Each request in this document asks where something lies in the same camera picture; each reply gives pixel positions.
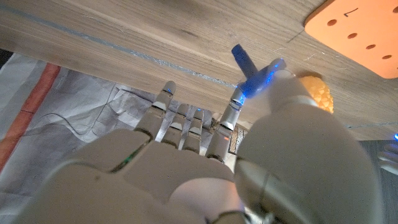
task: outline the orange stripe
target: orange stripe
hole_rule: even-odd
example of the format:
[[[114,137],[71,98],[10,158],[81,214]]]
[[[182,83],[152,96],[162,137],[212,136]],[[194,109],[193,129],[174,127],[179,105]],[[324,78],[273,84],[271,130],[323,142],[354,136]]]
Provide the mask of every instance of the orange stripe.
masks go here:
[[[29,123],[32,121],[33,115],[42,104],[45,96],[51,89],[55,78],[57,77],[60,67],[47,63],[44,71],[37,82],[36,86],[31,91],[25,103],[15,120],[12,122],[8,129],[6,136],[0,142],[0,172],[6,165],[6,162],[10,158],[14,151],[17,143],[19,142],[22,135],[25,133]]]

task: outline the wooden tabletop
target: wooden tabletop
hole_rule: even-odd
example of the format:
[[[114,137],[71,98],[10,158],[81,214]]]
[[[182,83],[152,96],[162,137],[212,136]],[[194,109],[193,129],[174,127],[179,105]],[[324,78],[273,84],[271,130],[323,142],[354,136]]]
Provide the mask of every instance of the wooden tabletop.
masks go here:
[[[245,81],[231,49],[258,68],[282,57],[289,70],[320,74],[335,116],[359,140],[398,132],[398,78],[386,80],[324,46],[303,23],[322,0],[12,0],[0,2],[0,48],[222,113]],[[269,113],[267,95],[247,100],[240,120]]]

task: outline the orange pegboard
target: orange pegboard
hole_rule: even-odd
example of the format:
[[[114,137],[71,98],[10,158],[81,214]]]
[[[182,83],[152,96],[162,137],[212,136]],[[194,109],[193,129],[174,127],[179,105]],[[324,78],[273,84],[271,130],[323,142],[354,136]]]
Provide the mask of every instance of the orange pegboard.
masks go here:
[[[327,0],[305,31],[383,78],[398,77],[396,0]]]

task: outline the robotic arm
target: robotic arm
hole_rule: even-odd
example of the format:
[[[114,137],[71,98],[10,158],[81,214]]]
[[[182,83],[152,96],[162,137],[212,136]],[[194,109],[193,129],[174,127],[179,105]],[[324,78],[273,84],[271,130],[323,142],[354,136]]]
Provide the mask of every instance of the robotic arm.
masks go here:
[[[283,60],[258,71],[240,46],[233,53],[248,80],[205,157],[201,110],[178,150],[187,105],[154,141],[175,93],[168,82],[135,130],[115,130],[60,164],[15,223],[250,223],[244,205],[269,223],[382,223],[374,167],[347,130]],[[265,88],[271,114],[241,143],[232,173],[223,164],[232,131],[245,99]]]

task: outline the printed number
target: printed number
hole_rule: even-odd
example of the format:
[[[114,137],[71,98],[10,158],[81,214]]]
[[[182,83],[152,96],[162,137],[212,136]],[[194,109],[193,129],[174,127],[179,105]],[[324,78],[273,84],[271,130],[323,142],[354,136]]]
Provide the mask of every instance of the printed number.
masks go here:
[[[352,13],[353,11],[356,11],[357,9],[359,9],[359,8],[356,8],[356,9],[352,10],[351,12],[344,13],[344,16],[348,17],[348,15],[347,15],[348,13]]]

